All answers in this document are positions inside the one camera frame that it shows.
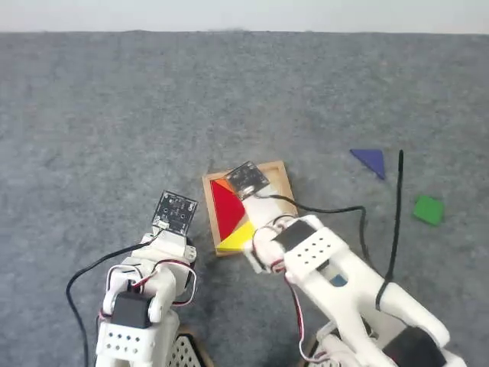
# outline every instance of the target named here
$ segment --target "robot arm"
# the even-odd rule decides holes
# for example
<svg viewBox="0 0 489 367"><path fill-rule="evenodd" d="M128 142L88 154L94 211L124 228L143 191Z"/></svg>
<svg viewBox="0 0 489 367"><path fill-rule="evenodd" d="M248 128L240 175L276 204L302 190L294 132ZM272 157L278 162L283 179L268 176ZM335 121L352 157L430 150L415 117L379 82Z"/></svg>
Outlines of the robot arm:
<svg viewBox="0 0 489 367"><path fill-rule="evenodd" d="M171 203L183 198L172 193L170 197L173 197ZM192 215L195 208L196 205L190 208ZM97 367L166 367L168 364L180 325L171 307L188 304L196 286L192 267L196 250L187 244L186 228L181 226L185 219L180 217L182 207L178 212L179 223L171 220L173 209L172 205L161 208L169 214L163 219L155 218L154 232L141 241L152 240L149 246L133 251L108 271L99 315L102 321L96 347ZM186 290L190 276L193 289L189 299L176 301Z"/></svg>
<svg viewBox="0 0 489 367"><path fill-rule="evenodd" d="M301 333L300 350L308 362L404 367L409 359L404 357L416 353L426 367L465 366L444 349L449 332L441 321L397 284L389 283L377 310L384 279L317 217L283 213L270 198L276 194L273 187L251 162L226 178L256 229L244 249L255 271L285 271L300 321L293 285L330 319L318 332L316 358L304 356Z"/></svg>

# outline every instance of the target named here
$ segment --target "carpet floor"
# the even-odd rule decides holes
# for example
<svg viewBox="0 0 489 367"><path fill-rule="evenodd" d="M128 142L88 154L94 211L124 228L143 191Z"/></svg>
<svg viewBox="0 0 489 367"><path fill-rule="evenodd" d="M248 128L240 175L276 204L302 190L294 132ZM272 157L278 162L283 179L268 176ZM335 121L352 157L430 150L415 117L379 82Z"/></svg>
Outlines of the carpet floor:
<svg viewBox="0 0 489 367"><path fill-rule="evenodd" d="M299 201L368 208L386 269L403 148L396 280L449 328L452 351L486 365L488 60L489 37L471 35L0 34L0 364L82 364L66 283L138 241L163 189L201 203L182 323L217 366L297 364L287 286L214 256L201 176L283 160ZM350 148L383 149L387 179ZM420 194L445 203L440 226L411 216ZM358 214L322 219L359 252ZM109 265L73 289L91 348ZM312 337L326 318L301 298Z"/></svg>

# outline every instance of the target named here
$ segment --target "orange piece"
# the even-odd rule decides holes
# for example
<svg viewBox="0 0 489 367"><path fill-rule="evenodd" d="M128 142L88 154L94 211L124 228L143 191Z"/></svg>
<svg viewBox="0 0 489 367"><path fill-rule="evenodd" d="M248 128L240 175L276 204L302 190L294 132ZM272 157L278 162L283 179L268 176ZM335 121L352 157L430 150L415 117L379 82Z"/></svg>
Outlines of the orange piece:
<svg viewBox="0 0 489 367"><path fill-rule="evenodd" d="M216 182L217 184L221 185L222 187L224 187L225 189L228 189L229 191L231 191L232 193L234 193L235 191L231 188L231 186L229 185L228 181L225 179L225 178L219 178L217 180L214 180L214 182Z"/></svg>

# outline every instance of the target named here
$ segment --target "green square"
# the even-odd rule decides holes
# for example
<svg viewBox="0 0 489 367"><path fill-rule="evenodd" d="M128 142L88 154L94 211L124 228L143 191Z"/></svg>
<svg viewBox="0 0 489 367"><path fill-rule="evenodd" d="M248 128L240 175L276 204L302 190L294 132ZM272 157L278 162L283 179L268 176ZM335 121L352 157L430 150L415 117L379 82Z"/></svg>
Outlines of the green square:
<svg viewBox="0 0 489 367"><path fill-rule="evenodd" d="M414 216L424 222L437 226L442 221L445 205L430 196L421 195L414 206Z"/></svg>

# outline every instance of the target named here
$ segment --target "blue triangle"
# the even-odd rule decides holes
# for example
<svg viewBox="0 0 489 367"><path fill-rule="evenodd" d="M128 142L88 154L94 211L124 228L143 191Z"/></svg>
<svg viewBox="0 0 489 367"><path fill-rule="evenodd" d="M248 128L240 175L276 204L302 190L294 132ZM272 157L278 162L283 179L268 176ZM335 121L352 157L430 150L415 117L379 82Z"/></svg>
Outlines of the blue triangle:
<svg viewBox="0 0 489 367"><path fill-rule="evenodd" d="M384 153L380 149L350 149L350 152L382 180L385 180Z"/></svg>

